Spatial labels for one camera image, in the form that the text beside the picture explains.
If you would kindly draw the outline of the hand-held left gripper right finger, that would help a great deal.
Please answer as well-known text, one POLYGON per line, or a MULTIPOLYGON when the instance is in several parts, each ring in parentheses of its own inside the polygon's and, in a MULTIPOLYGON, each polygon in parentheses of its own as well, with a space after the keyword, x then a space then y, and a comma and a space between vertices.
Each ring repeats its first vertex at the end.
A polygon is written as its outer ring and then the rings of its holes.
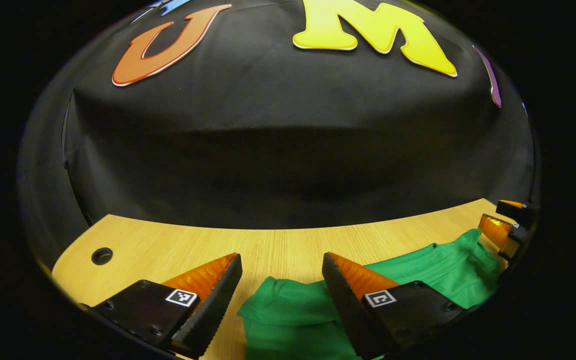
POLYGON ((331 251, 322 275, 357 356, 393 360, 422 346, 469 314, 420 280, 405 284, 331 251))

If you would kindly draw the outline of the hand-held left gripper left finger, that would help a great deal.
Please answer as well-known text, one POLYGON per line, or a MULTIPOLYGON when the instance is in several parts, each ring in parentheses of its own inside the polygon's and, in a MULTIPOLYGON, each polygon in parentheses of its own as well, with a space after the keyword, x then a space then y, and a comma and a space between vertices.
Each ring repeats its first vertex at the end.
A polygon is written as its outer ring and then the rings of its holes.
POLYGON ((86 309, 149 347, 201 358, 226 316, 243 275, 230 253, 157 283, 140 279, 86 309))

